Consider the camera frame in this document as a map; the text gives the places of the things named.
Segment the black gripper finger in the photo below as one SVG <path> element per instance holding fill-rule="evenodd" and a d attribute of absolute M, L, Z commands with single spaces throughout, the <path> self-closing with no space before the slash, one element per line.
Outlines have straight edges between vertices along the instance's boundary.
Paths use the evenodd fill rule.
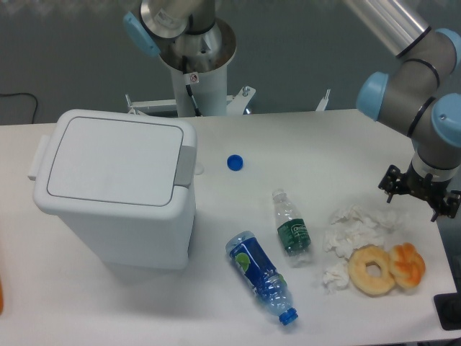
<path fill-rule="evenodd" d="M 378 188 L 387 195 L 386 203 L 390 203 L 394 195 L 405 195 L 405 175 L 395 165 L 390 165 L 381 179 Z"/>
<path fill-rule="evenodd" d="M 433 210 L 431 221 L 437 220 L 439 216 L 455 218 L 460 207 L 460 191 L 446 191 L 443 196 L 430 197 L 428 203 Z"/>

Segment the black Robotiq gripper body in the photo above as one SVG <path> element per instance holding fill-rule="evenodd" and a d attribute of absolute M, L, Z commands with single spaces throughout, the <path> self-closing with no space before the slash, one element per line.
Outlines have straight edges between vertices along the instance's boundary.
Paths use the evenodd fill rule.
<path fill-rule="evenodd" d="M 434 175 L 425 175 L 416 171 L 416 165 L 411 162 L 404 174 L 404 193 L 426 202 L 439 202 L 447 196 L 448 181 L 437 182 Z"/>

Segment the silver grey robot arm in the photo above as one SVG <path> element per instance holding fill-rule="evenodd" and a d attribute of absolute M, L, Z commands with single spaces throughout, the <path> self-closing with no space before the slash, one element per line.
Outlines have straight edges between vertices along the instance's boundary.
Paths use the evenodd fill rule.
<path fill-rule="evenodd" d="M 347 6 L 400 60 L 393 74 L 372 74 L 357 109 L 416 145 L 406 172 L 390 166 L 380 182 L 388 197 L 411 195 L 454 218 L 460 193 L 447 186 L 460 168 L 460 96 L 434 96 L 460 65 L 460 36 L 433 30 L 403 1 L 348 1 Z M 215 14 L 214 1 L 143 1 L 123 18 L 126 33 L 147 56 L 170 69 L 181 117 L 237 115 L 253 94 L 227 93 L 227 66 L 236 36 Z"/>

